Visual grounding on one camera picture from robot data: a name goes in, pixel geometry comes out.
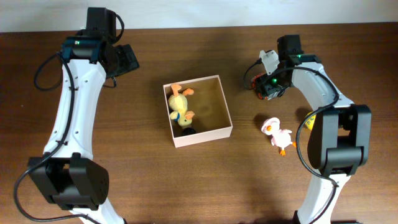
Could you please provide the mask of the yellow plush duck toy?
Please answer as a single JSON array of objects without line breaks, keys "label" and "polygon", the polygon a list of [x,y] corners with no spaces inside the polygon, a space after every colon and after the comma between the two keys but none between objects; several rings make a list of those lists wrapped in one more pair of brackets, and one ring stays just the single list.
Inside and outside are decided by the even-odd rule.
[{"label": "yellow plush duck toy", "polygon": [[182,93],[179,91],[182,87],[179,84],[171,84],[172,95],[168,99],[169,107],[172,112],[169,114],[171,120],[176,121],[181,127],[188,127],[192,124],[192,119],[195,116],[193,111],[188,110],[187,96],[193,95],[194,90],[187,88]]}]

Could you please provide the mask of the pink hat duck figure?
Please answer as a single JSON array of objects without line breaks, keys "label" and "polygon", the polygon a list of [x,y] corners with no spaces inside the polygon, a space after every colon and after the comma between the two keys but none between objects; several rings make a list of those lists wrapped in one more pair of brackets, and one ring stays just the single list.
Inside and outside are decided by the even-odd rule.
[{"label": "pink hat duck figure", "polygon": [[297,147],[297,143],[291,138],[292,131],[280,128],[279,118],[273,117],[265,120],[261,126],[261,131],[268,136],[272,136],[271,144],[279,148],[281,156],[286,155],[286,147],[290,145]]}]

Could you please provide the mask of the black round lid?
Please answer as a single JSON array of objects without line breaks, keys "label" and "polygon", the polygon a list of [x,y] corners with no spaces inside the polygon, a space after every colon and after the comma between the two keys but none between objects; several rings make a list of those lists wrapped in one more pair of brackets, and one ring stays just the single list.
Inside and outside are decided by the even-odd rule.
[{"label": "black round lid", "polygon": [[182,136],[189,136],[189,135],[196,134],[196,133],[197,132],[195,131],[195,129],[193,129],[191,127],[186,127],[182,131]]}]

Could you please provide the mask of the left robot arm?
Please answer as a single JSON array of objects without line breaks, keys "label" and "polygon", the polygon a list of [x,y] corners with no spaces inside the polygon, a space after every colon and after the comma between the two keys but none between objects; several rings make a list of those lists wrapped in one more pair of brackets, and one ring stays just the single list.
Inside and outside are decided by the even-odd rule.
[{"label": "left robot arm", "polygon": [[130,45],[119,45],[122,19],[104,7],[87,11],[86,27],[66,38],[56,56],[62,93],[49,141],[28,162],[28,175],[44,199],[84,223],[124,223],[108,199],[108,171],[95,163],[92,132],[106,80],[139,68]]}]

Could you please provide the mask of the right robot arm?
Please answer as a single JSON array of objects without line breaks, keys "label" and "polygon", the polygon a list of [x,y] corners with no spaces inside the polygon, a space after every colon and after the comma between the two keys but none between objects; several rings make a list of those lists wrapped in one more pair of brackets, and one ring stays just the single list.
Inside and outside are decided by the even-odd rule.
[{"label": "right robot arm", "polygon": [[302,164],[312,174],[302,206],[293,223],[330,223],[338,196],[357,169],[368,160],[372,113],[357,105],[335,86],[321,60],[305,54],[298,34],[277,39],[277,50],[260,51],[258,64],[265,72],[252,79],[251,88],[262,100],[281,97],[288,88],[297,88],[312,112],[300,123],[295,140],[289,130],[280,129],[277,118],[269,118],[262,132],[285,154],[293,145],[301,159],[300,134],[308,121],[313,127],[307,145],[308,161]]}]

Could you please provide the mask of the red grey toy truck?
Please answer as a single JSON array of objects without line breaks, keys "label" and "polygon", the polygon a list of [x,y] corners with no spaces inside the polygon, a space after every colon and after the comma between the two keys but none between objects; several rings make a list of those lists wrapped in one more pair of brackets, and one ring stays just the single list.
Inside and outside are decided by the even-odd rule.
[{"label": "red grey toy truck", "polygon": [[266,79],[267,75],[265,73],[260,73],[251,80],[251,87],[255,90],[260,100],[271,100],[278,92],[278,90],[275,90],[278,82],[277,79],[271,78],[270,81],[263,83]]}]

